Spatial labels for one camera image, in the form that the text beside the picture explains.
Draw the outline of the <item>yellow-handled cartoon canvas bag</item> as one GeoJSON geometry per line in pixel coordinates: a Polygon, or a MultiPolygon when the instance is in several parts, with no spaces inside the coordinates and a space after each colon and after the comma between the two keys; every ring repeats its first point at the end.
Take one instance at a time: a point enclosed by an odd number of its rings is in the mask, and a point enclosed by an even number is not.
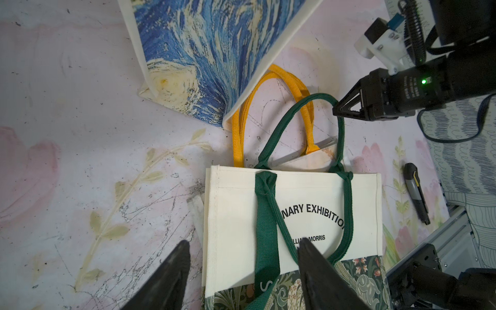
{"type": "MultiPolygon", "coordinates": [[[[251,144],[245,143],[247,122],[251,120],[253,123],[258,124],[259,128],[263,129],[264,125],[276,126],[282,119],[282,111],[274,109],[271,113],[266,112],[266,108],[271,101],[264,104],[263,109],[258,114],[258,118],[250,113],[250,108],[253,104],[260,101],[261,92],[259,90],[267,90],[266,83],[271,86],[284,87],[287,90],[287,96],[284,98],[286,103],[294,104],[310,95],[307,87],[295,75],[277,65],[271,65],[267,73],[257,83],[253,92],[250,93],[242,108],[233,115],[232,147],[235,167],[245,166],[242,163],[245,160],[245,152],[253,148],[251,144]]],[[[298,124],[305,138],[302,152],[296,152],[294,156],[288,155],[280,160],[275,160],[273,165],[277,170],[322,171],[335,160],[335,153],[337,152],[336,138],[329,138],[320,145],[315,143],[313,135],[314,112],[313,102],[309,102],[300,110],[301,116],[298,118],[298,124]]]]}

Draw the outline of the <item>starry night canvas bag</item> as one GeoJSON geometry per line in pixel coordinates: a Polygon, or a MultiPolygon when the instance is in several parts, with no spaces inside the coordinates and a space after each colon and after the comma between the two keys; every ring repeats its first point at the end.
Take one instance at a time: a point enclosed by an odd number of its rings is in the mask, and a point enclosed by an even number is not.
{"type": "Polygon", "coordinates": [[[120,1],[142,98],[231,128],[234,113],[318,1],[120,1]]]}

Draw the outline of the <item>green-handled floral canvas bag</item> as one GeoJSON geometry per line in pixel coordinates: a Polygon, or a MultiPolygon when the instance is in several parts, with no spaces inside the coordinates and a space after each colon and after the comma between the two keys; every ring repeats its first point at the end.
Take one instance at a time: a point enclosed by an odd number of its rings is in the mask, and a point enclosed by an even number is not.
{"type": "Polygon", "coordinates": [[[343,163],[344,120],[333,159],[320,169],[276,169],[269,159],[301,99],[282,118],[252,169],[206,171],[204,309],[304,309],[298,248],[309,241],[367,309],[389,309],[382,264],[382,178],[343,163]]]}

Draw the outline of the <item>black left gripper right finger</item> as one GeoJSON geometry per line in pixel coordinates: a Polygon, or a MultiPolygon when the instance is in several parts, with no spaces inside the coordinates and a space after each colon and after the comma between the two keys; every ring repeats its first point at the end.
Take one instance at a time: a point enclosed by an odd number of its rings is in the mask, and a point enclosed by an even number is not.
{"type": "Polygon", "coordinates": [[[307,238],[297,253],[306,309],[369,308],[307,238]]]}

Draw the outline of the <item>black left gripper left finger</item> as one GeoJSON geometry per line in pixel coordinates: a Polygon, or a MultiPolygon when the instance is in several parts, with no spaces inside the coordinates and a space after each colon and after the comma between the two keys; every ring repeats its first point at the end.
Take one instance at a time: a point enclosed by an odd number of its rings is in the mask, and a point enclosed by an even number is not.
{"type": "Polygon", "coordinates": [[[123,308],[181,309],[190,267],[190,244],[182,240],[123,308]]]}

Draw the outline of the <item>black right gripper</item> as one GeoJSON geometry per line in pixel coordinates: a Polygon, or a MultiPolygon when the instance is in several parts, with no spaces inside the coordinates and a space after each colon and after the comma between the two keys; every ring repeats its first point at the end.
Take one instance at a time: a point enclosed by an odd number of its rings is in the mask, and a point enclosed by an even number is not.
{"type": "Polygon", "coordinates": [[[469,46],[391,76],[377,69],[333,107],[333,115],[378,121],[495,92],[495,45],[469,46]]]}

